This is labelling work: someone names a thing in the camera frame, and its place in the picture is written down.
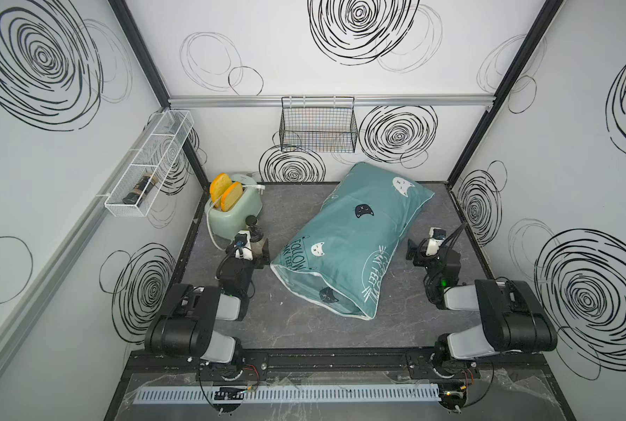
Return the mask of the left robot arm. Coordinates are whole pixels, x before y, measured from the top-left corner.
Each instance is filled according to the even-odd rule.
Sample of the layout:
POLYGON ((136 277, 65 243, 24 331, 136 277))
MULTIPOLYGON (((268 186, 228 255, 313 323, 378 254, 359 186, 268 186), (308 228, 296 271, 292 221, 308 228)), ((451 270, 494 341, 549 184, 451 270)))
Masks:
POLYGON ((176 283, 170 287, 144 338, 144 349, 166 357, 190 357, 240 372, 244 366, 239 339, 218 333, 216 321, 245 318, 252 294, 252 276, 270 262, 269 252, 227 254, 216 271, 216 285, 176 283))

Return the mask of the teal cat-print pillow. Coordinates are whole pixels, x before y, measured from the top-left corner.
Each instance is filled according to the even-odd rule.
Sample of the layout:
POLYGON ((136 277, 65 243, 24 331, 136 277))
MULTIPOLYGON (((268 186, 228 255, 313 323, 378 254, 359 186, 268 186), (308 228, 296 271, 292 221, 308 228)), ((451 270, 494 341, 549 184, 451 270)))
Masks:
POLYGON ((270 269, 295 296, 342 317, 372 320, 395 251, 434 195, 407 177, 358 163, 270 269))

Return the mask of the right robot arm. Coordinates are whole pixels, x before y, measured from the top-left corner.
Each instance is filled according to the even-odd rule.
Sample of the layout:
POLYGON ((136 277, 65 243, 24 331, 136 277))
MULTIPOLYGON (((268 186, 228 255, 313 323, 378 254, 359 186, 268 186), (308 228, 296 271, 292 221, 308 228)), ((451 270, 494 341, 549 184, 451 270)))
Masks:
POLYGON ((549 352, 558 333, 532 288, 523 281, 475 280, 461 284, 460 254, 453 239, 408 241, 406 259, 426 270, 423 279, 428 301, 440 310, 476 312, 477 326, 437 338, 430 361, 442 377, 448 361, 474 361, 506 353, 549 352))

